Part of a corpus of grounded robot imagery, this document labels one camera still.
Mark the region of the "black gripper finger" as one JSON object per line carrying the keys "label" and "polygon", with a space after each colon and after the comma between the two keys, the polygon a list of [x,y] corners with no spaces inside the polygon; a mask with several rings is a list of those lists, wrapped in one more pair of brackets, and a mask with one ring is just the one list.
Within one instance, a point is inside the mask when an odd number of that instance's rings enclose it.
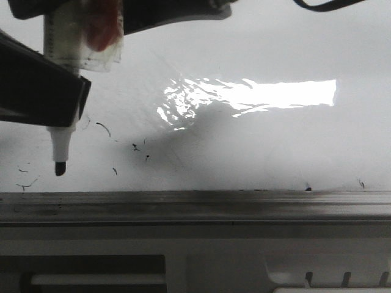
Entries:
{"label": "black gripper finger", "polygon": [[1,31],[1,120],[68,127],[84,110],[91,82]]}
{"label": "black gripper finger", "polygon": [[[27,20],[47,15],[66,1],[9,1],[12,15]],[[230,1],[123,1],[124,34],[152,29],[172,23],[195,20],[224,20],[230,17]]]}

